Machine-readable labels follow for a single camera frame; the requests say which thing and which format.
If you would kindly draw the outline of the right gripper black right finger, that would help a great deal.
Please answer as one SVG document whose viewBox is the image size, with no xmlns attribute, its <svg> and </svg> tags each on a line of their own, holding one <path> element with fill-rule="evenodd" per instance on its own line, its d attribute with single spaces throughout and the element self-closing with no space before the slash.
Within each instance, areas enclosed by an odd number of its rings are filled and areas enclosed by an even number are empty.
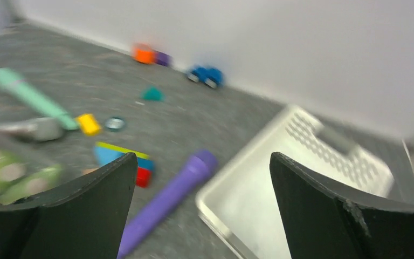
<svg viewBox="0 0 414 259">
<path fill-rule="evenodd" d="M 414 258 L 414 205 L 372 195 L 274 152 L 270 175 L 292 258 Z"/>
</svg>

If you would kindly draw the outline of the clear polka dot zip bag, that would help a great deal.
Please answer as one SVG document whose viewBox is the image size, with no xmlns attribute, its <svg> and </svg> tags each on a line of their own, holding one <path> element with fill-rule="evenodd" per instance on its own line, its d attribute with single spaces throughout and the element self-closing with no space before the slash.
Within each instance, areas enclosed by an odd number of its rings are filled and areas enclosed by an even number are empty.
<svg viewBox="0 0 414 259">
<path fill-rule="evenodd" d="M 55 187 L 62 172 L 61 164 L 0 133 L 0 204 Z"/>
</svg>

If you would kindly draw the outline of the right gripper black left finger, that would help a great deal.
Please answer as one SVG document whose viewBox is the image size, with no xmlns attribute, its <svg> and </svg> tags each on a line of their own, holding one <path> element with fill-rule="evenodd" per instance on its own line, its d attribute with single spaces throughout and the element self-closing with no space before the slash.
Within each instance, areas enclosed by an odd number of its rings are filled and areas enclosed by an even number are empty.
<svg viewBox="0 0 414 259">
<path fill-rule="evenodd" d="M 0 205 L 0 258 L 116 258 L 137 158 L 109 164 L 22 201 Z"/>
</svg>

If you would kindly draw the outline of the green toy cabbage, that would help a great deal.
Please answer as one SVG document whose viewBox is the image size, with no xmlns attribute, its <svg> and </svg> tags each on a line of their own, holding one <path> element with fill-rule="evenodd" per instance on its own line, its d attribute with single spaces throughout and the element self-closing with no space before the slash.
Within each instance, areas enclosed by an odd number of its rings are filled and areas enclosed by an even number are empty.
<svg viewBox="0 0 414 259">
<path fill-rule="evenodd" d="M 0 149 L 0 204 L 53 188 L 59 180 L 61 165 L 41 165 Z"/>
</svg>

